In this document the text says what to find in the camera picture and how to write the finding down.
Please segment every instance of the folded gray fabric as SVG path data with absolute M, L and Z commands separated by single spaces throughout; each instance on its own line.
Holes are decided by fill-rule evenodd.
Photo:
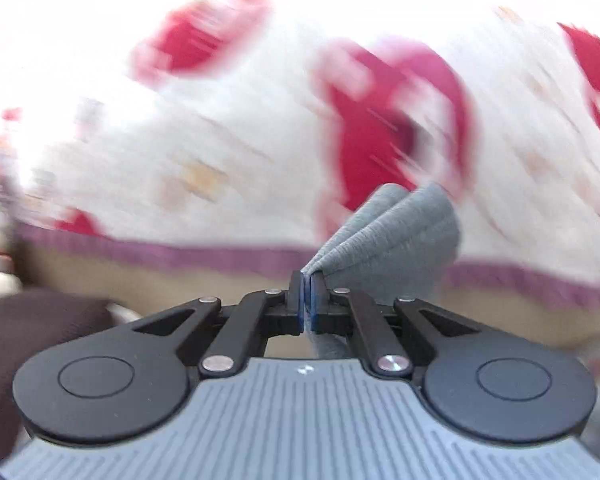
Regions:
M 304 267 L 320 270 L 329 288 L 364 290 L 377 303 L 397 296 L 428 298 L 458 250 L 460 231 L 453 206 L 437 184 L 409 193 L 385 184 L 356 211 Z M 343 339 L 315 335 L 318 357 L 348 355 Z

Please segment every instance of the purple trim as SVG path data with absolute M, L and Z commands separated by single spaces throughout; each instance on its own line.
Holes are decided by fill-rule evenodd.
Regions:
M 301 269 L 315 251 L 290 248 L 176 248 L 143 242 L 79 235 L 30 224 L 19 224 L 19 234 L 35 244 L 78 254 L 92 254 L 161 270 L 205 267 L 221 272 L 256 272 L 269 278 Z M 581 285 L 542 272 L 502 264 L 459 262 L 445 277 L 448 285 L 508 288 L 526 294 L 549 308 L 593 309 L 600 306 L 600 287 Z
M 290 248 L 176 248 L 124 242 L 69 231 L 18 224 L 18 234 L 38 245 L 78 254 L 101 256 L 160 270 L 205 267 L 221 272 L 256 272 L 268 278 L 288 277 L 301 269 L 315 250 Z
M 592 310 L 600 307 L 600 286 L 567 282 L 543 272 L 516 266 L 459 262 L 447 271 L 445 283 L 457 288 L 508 288 L 531 296 L 552 309 L 580 307 Z

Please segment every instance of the beige bed skirt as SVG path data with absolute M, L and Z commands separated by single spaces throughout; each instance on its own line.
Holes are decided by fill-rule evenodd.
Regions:
M 286 288 L 288 278 L 272 280 L 257 274 L 225 274 L 206 269 L 160 271 L 121 264 L 95 256 L 62 253 L 28 245 L 27 272 L 37 284 L 55 290 L 105 296 L 142 315 L 151 314 L 200 296 L 217 296 L 224 304 L 240 301 L 253 290 Z M 600 307 L 551 310 L 507 290 L 443 289 L 436 303 L 462 316 L 551 346 L 572 348 L 600 338 Z M 304 338 L 270 341 L 267 353 L 310 357 Z

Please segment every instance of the gray ribbed plate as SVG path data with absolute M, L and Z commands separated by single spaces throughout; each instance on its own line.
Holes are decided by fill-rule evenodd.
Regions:
M 115 446 L 33 440 L 8 480 L 598 480 L 575 438 L 526 448 L 474 442 L 439 424 L 406 383 L 357 360 L 252 359 L 204 381 L 168 424 Z

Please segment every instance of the bed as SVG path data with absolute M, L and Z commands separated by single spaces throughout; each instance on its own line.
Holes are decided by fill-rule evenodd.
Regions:
M 4 127 L 37 280 L 142 314 L 237 301 L 376 187 L 435 180 L 463 236 L 442 306 L 556 346 L 599 336 L 600 38 L 368 1 L 195 0 L 98 84 L 30 99 Z

